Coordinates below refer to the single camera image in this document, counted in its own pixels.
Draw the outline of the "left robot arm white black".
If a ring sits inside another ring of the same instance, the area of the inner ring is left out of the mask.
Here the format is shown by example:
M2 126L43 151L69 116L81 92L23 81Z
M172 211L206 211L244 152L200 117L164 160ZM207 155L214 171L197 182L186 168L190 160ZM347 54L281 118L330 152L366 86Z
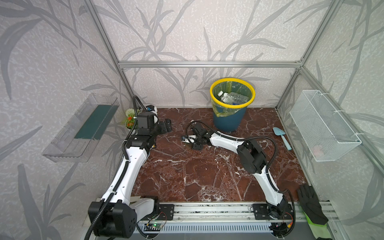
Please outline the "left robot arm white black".
M143 164L156 144L157 136L172 131L171 121L159 121L157 109L139 113L134 127L123 141L122 163L111 186L101 200L92 202L88 215L91 225L85 235L109 238L130 238L138 222L148 215L158 215L156 197L141 197L131 203L131 194Z

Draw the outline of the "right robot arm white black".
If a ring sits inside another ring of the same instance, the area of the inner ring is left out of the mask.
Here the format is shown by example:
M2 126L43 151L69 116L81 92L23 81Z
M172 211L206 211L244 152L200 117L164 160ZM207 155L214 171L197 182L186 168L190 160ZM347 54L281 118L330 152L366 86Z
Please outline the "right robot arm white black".
M273 139L265 136L248 139L237 138L208 127L204 128L202 123L195 123L187 130L191 130L194 134L185 136L184 141L190 143L195 150L202 150L204 145L209 145L238 154L243 168L258 181L266 198L269 216L272 219L279 219L283 216L289 203L284 197L284 193L277 187L269 171L278 151L277 144ZM267 155L257 142L258 139L266 139L274 144L274 154L270 161L267 161Z

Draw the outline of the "clear unlabelled plastic bottle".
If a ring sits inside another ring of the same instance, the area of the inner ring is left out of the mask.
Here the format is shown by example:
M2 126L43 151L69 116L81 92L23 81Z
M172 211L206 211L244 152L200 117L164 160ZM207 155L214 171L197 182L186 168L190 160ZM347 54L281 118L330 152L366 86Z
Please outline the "clear unlabelled plastic bottle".
M242 105L249 101L249 97L235 93L235 92L231 92L231 93L228 93L228 100L229 100L228 104L230 105Z

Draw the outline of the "clear bottle yellow logo label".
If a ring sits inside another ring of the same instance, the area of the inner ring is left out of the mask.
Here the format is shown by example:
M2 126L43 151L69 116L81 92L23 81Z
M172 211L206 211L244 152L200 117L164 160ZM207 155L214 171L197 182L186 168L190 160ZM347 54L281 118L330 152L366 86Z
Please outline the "clear bottle yellow logo label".
M223 91L218 92L218 97L220 98L221 102L228 104L228 93L225 93Z

